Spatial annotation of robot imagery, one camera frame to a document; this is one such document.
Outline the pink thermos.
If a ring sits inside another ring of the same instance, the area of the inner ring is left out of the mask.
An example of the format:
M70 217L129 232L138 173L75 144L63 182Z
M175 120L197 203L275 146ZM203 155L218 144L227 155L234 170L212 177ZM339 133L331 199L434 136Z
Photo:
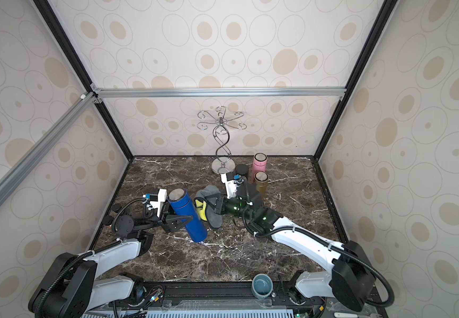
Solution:
M258 172L265 172L268 156L259 152L253 157L252 177L254 178Z

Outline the gold thermos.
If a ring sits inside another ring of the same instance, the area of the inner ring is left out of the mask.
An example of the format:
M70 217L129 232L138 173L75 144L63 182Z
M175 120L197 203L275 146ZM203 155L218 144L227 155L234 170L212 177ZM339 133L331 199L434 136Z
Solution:
M261 196L266 196L266 190L269 184L269 175L265 171L258 171L254 177L254 185Z

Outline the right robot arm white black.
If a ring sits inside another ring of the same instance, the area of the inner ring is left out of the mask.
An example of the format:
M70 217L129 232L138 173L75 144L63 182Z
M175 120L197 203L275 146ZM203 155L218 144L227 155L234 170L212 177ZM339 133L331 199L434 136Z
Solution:
M365 305L390 307L395 294L389 281L375 269L363 248L354 241L341 243L321 237L267 207L258 191L238 191L232 197L222 193L205 199L209 222L223 215L240 217L244 228L256 238L270 238L286 245L322 267L316 273L298 275L293 294L302 298L335 298L353 311Z

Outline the blue thermos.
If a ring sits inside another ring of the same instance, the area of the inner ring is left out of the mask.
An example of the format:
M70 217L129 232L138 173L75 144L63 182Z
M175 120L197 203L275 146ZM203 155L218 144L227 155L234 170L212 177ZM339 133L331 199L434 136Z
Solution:
M194 242L202 242L208 232L202 224L202 220L196 212L195 206L185 189L177 188L168 195L168 202L175 213L182 217L182 221L187 220L186 231Z

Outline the teal ceramic mug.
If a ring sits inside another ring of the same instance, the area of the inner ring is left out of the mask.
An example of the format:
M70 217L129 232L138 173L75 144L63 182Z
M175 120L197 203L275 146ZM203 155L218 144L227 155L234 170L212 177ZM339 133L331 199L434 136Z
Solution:
M266 274L257 274L251 282L251 291L257 299L266 299L274 290L273 281Z

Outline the grey yellow cleaning cloth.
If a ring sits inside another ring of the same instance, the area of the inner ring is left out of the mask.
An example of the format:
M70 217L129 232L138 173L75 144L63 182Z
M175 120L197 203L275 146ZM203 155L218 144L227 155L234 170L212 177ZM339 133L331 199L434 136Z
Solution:
M207 185L194 196L196 211L203 221L207 221L212 229L219 229L223 225L221 215L223 196L214 185Z

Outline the dark lid spice jar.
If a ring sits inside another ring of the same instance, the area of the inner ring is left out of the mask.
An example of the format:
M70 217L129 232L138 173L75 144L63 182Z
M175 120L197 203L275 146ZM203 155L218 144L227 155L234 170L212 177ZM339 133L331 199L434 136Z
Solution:
M122 205L121 204L114 204L111 207L111 212L114 212L115 214L118 214L121 209L122 209Z

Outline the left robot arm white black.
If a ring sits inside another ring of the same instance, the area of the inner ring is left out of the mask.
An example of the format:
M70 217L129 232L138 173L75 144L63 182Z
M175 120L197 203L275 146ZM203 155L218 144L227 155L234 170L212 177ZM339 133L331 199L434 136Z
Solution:
M103 279L116 266L144 255L153 242L150 229L174 233L199 219L189 197L173 200L165 190L146 194L125 205L115 204L114 215L103 219L116 240L82 254L63 253L50 266L28 303L36 317L82 317L87 311L117 304L143 310L159 299L161 287L148 290L143 278L120 274Z

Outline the orange spice jar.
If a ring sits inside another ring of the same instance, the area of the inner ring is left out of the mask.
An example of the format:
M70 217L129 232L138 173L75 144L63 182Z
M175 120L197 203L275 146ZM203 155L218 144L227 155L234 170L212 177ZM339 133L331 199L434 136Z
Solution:
M105 217L103 217L102 219L102 225L104 226L111 226L114 222L114 217L111 216L111 215L107 215Z

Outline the left aluminium frame bar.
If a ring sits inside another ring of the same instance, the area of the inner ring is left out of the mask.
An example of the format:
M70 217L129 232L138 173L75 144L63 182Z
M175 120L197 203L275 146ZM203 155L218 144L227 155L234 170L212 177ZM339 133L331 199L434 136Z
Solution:
M94 100L86 92L0 180L0 207Z

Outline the horizontal aluminium frame bar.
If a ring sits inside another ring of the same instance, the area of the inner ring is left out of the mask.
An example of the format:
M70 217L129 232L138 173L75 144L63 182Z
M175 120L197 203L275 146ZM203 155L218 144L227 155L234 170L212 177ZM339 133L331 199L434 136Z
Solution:
M97 87L100 98L254 98L254 97L343 97L344 87L225 87L109 89Z

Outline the black thermos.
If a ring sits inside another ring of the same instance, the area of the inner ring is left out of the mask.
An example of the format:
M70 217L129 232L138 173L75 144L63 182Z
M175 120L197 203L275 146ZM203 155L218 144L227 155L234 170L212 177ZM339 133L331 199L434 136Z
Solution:
M238 164L235 167L235 173L240 175L240 176L242 176L242 177L249 178L249 167L248 167L248 165L246 165L246 164Z

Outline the silver metal cup stand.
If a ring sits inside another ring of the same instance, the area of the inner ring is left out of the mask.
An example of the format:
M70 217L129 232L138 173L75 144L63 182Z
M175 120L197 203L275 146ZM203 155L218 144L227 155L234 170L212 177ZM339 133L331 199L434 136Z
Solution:
M229 112L227 116L227 110L227 107L221 105L215 111L201 110L197 114L199 119L198 129L206 131L209 127L213 127L212 137L218 144L215 150L216 158L212 162L212 171L216 174L233 172L236 167L236 163L232 159L231 150L228 147L231 139L229 129L243 131L247 128L245 123L238 122L244 116L244 112Z

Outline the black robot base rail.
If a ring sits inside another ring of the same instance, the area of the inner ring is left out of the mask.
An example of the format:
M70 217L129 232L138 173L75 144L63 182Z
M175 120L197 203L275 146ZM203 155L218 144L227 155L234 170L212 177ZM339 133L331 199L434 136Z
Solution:
M94 291L51 294L41 317L383 317L383 310L356 311L335 298L301 298L290 282L273 282L256 298L252 282L139 283L125 299L105 300Z

